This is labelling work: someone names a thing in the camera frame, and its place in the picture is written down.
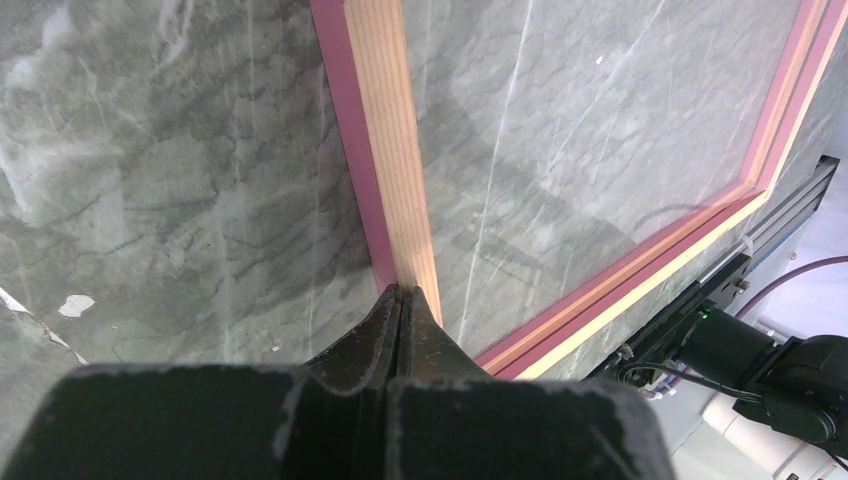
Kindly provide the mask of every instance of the wooden frame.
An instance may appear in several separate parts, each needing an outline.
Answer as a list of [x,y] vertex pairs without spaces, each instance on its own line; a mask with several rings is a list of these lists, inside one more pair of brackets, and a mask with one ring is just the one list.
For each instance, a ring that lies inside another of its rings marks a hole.
[[[440,318],[400,0],[312,5],[378,284],[392,277],[421,284]],[[498,378],[538,377],[761,207],[842,31],[846,5],[802,0],[735,182],[490,347],[478,363]]]

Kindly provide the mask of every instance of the marble surface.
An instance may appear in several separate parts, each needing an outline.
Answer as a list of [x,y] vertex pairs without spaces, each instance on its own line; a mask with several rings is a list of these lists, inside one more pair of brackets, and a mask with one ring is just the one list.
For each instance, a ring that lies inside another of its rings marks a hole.
[[798,4],[405,1],[448,332],[479,353],[735,179]]
[[813,96],[807,115],[801,123],[798,136],[789,150],[786,166],[779,177],[772,198],[747,220],[720,237],[663,284],[653,289],[612,323],[602,328],[556,366],[545,372],[544,377],[548,379],[585,377],[622,342],[644,326],[659,309],[697,279],[712,262],[733,247],[744,233],[749,232],[758,221],[812,176],[840,112],[848,105],[846,82],[848,82],[848,35],[843,31],[822,76],[819,88]]
[[0,287],[29,313],[0,318],[0,406],[18,427],[5,407],[50,383],[25,372],[299,362],[370,310],[308,0],[2,10]]

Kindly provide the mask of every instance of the wire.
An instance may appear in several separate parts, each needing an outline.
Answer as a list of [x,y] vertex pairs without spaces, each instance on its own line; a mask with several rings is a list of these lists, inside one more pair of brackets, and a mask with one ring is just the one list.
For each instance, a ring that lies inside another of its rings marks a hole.
[[841,458],[837,457],[835,453],[828,452],[828,454],[830,455],[830,458],[832,458],[833,461],[836,462],[837,465],[839,465],[840,467],[842,467],[843,470],[848,472],[848,465],[846,465]]
[[683,380],[696,383],[701,385],[702,387],[707,387],[717,392],[723,393],[725,395],[731,396],[733,398],[737,398],[739,400],[749,402],[749,403],[762,403],[763,397],[751,392],[746,392],[743,390],[737,390],[735,388],[731,388],[725,385],[722,385],[718,382],[714,382],[704,377],[699,377],[696,375],[690,375],[688,373],[681,372],[676,368],[668,367],[661,363],[631,363],[630,365],[625,365],[618,372],[619,381],[624,381],[627,374],[632,372],[633,370],[660,370],[666,373],[670,373],[672,375],[676,375]]
[[798,275],[802,275],[804,273],[809,272],[810,270],[815,270],[819,267],[825,267],[827,265],[833,265],[835,263],[848,263],[848,255],[843,255],[843,256],[840,256],[840,257],[825,258],[825,259],[822,259],[822,260],[815,261],[813,263],[808,263],[807,265],[804,265],[803,267],[798,267],[795,270],[792,270],[791,272],[784,273],[783,275],[778,277],[775,281],[766,285],[766,288],[760,290],[760,292],[757,293],[756,295],[754,295],[754,297],[751,300],[748,300],[748,303],[746,303],[745,306],[742,307],[741,310],[739,310],[739,313],[736,314],[736,317],[737,318],[744,317],[745,314],[750,312],[751,309],[754,308],[754,305],[760,303],[760,301],[762,299],[764,299],[766,297],[766,295],[768,295],[769,293],[774,291],[774,289],[776,289],[777,287],[788,282],[789,280],[792,280],[793,278],[797,277]]

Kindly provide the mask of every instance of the wooden plank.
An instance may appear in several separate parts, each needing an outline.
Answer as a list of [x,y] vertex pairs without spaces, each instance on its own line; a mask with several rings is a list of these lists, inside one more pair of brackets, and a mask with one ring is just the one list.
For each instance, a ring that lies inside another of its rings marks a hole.
[[[787,47],[779,62],[778,71],[767,97],[766,105],[752,138],[751,146],[748,149],[746,159],[748,167],[746,168],[749,168],[751,165],[759,165],[756,176],[759,175],[759,170],[762,170],[764,165],[769,164],[768,158],[771,158],[771,164],[777,163],[773,156],[767,155],[770,153],[769,146],[773,143],[772,140],[777,129],[776,119],[783,118],[784,113],[787,111],[789,96],[799,81],[804,59],[807,57],[808,52],[811,51],[813,37],[816,35],[817,28],[822,23],[825,4],[826,2],[824,0],[806,0],[799,9],[799,14],[787,41]],[[595,277],[595,279],[581,287],[581,289],[578,289],[572,295],[558,302],[528,322],[525,326],[513,332],[506,339],[488,349],[478,357],[477,361],[490,373],[498,373],[517,361],[518,358],[525,355],[528,351],[537,348],[536,346],[544,342],[554,332],[560,331],[570,322],[576,321],[578,317],[585,319],[585,317],[582,317],[584,312],[598,302],[612,305],[611,301],[615,295],[610,295],[613,291],[618,291],[620,295],[622,288],[628,288],[625,285],[632,285],[630,279],[639,275],[639,272],[643,272],[649,264],[654,264],[653,262],[661,257],[664,252],[683,242],[693,232],[703,232],[704,230],[701,227],[711,222],[711,219],[727,208],[728,203],[758,191],[754,188],[757,185],[751,180],[752,177],[755,179],[756,176],[752,176],[750,172],[745,170],[743,168],[740,179],[732,188],[720,193],[708,202],[711,205],[710,207],[685,217],[667,227],[658,235],[645,242],[635,252],[632,252],[622,259],[622,261],[606,269]],[[745,211],[753,212],[754,210],[755,208],[746,209]],[[727,231],[743,218],[744,216],[739,217],[737,215],[732,220],[735,223],[723,223],[719,225],[712,222],[711,224],[716,228],[720,226],[723,231]],[[707,244],[699,243],[698,245],[703,245],[705,248]],[[662,268],[661,271],[664,272],[663,275],[665,277],[651,278],[656,281],[656,284],[659,284],[659,282],[670,276],[671,273],[680,268],[690,258],[675,261],[669,268]],[[587,290],[586,287],[594,287],[594,289]],[[630,300],[625,301],[625,303],[635,303],[638,298],[641,298],[642,295],[653,288],[653,286],[649,285],[646,285],[646,287],[633,289],[632,295],[628,297]],[[599,330],[605,324],[603,322],[604,320],[602,319],[598,320],[598,323],[594,324],[594,331]]]
[[785,112],[782,114],[783,121],[772,137],[772,146],[769,149],[764,172],[769,178],[767,189],[761,194],[741,199],[728,206],[721,214],[700,227],[685,241],[676,244],[649,268],[640,272],[640,275],[629,279],[629,284],[624,285],[624,288],[608,295],[603,302],[583,312],[573,324],[566,326],[570,328],[561,328],[509,366],[496,372],[499,378],[537,378],[721,235],[765,204],[774,189],[778,173],[786,161],[833,48],[839,39],[846,17],[848,17],[848,0],[831,1],[823,15],[792,96],[785,106]]
[[379,288],[424,290],[441,324],[400,0],[312,0]]

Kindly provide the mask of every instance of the black cylinder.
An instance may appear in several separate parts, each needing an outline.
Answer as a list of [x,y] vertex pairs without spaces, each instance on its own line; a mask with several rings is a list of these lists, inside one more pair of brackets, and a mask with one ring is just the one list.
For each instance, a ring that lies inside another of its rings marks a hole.
[[699,320],[684,340],[679,359],[722,385],[742,387],[746,377],[754,373],[755,362],[774,348],[768,335],[721,310],[704,310],[694,315]]

